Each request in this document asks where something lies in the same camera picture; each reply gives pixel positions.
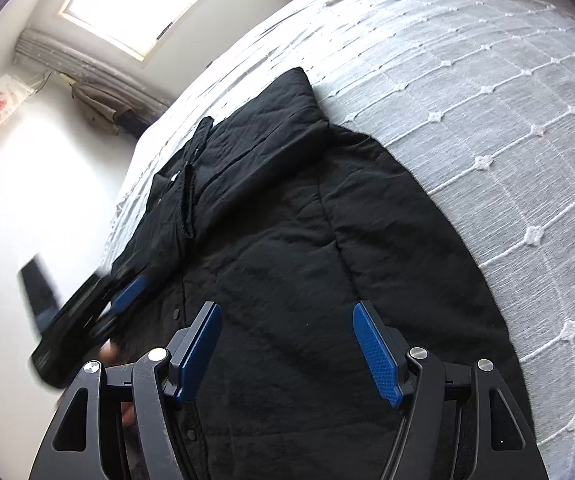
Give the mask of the person's left hand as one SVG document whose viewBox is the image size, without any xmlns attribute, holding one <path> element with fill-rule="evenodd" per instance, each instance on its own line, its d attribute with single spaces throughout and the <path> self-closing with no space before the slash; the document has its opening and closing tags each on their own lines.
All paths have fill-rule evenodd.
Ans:
<svg viewBox="0 0 575 480">
<path fill-rule="evenodd" d="M 117 363 L 118 347 L 112 341 L 108 340 L 100 348 L 98 358 L 105 365 L 112 365 Z M 122 426 L 127 428 L 135 422 L 134 406 L 131 402 L 121 403 L 121 421 Z"/>
</svg>

